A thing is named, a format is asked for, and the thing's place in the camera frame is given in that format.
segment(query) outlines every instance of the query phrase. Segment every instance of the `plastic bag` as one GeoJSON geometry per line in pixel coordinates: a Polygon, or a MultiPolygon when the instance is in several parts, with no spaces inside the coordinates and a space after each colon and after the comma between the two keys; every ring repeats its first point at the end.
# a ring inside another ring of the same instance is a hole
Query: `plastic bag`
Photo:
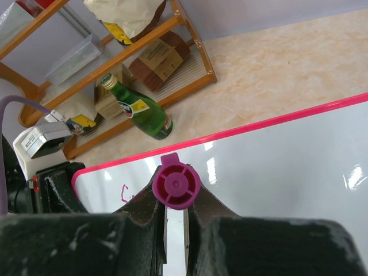
{"type": "Polygon", "coordinates": [[[153,21],[159,21],[165,0],[84,0],[83,3],[119,42],[129,45],[142,32],[149,32],[146,28],[153,21]]]}

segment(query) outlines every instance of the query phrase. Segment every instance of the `green glass bottle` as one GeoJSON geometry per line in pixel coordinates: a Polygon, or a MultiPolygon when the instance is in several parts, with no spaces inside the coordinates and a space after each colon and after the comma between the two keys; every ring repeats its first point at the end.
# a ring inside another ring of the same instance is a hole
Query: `green glass bottle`
{"type": "Polygon", "coordinates": [[[173,123],[154,100],[122,85],[112,74],[104,76],[101,85],[111,91],[128,118],[141,131],[158,140],[170,134],[173,123]]]}

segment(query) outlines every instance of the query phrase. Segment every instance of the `yellow label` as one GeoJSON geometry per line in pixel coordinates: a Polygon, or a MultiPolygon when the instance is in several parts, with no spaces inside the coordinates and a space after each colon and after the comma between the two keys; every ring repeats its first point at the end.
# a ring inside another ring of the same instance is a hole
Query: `yellow label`
{"type": "Polygon", "coordinates": [[[133,110],[133,113],[139,113],[142,111],[145,111],[147,109],[150,109],[150,107],[141,99],[136,101],[135,103],[131,104],[131,108],[133,110]]]}
{"type": "Polygon", "coordinates": [[[104,26],[109,30],[109,32],[120,42],[124,45],[131,45],[133,44],[129,37],[125,34],[123,29],[120,28],[119,25],[115,23],[107,23],[103,22],[104,26]]]}
{"type": "Polygon", "coordinates": [[[96,126],[96,123],[93,120],[87,118],[86,116],[84,116],[82,114],[80,114],[80,115],[78,115],[74,118],[71,118],[71,120],[73,122],[77,123],[78,125],[81,125],[84,128],[85,127],[91,127],[92,128],[92,127],[96,126]]]}

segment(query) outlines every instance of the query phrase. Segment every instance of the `brown box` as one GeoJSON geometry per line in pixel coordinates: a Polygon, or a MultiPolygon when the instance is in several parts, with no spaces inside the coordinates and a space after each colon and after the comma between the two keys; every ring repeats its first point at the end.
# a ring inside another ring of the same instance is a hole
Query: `brown box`
{"type": "MultiPolygon", "coordinates": [[[[128,73],[128,69],[123,64],[112,71],[112,74],[117,77],[120,83],[130,87],[128,73]]],[[[115,96],[109,90],[103,88],[101,84],[95,87],[94,98],[96,111],[105,119],[111,119],[124,111],[115,96]]]]}
{"type": "Polygon", "coordinates": [[[149,45],[129,66],[135,78],[151,91],[157,91],[190,55],[185,41],[167,32],[149,45]]]}

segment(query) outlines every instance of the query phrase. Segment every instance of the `shelf rack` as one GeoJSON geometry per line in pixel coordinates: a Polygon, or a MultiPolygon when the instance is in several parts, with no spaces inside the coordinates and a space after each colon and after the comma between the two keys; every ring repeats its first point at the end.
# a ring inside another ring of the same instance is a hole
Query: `shelf rack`
{"type": "MultiPolygon", "coordinates": [[[[44,10],[22,32],[16,35],[10,43],[0,49],[0,60],[67,2],[68,0],[56,0],[51,6],[44,10]]],[[[88,84],[93,83],[97,78],[107,74],[115,66],[127,60],[158,37],[180,25],[185,26],[192,37],[192,39],[187,42],[191,48],[190,58],[180,66],[174,75],[170,77],[169,80],[165,82],[164,86],[157,92],[150,92],[139,81],[135,81],[133,84],[137,91],[148,95],[165,107],[217,81],[203,43],[193,28],[179,0],[167,0],[162,19],[155,29],[130,46],[122,49],[122,47],[115,42],[112,35],[106,36],[101,41],[101,44],[105,46],[103,54],[60,86],[54,86],[49,82],[45,82],[37,87],[2,63],[0,63],[0,66],[6,68],[6,73],[0,70],[0,78],[3,77],[11,81],[21,88],[27,98],[37,101],[51,110],[81,91],[88,84]]],[[[24,106],[20,113],[19,122],[25,127],[30,127],[34,125],[41,116],[42,113],[38,110],[24,106]]],[[[72,159],[89,150],[96,144],[110,139],[112,136],[131,126],[131,122],[125,116],[118,116],[112,120],[103,120],[90,133],[82,136],[75,136],[65,146],[64,153],[67,158],[72,159]]]]}

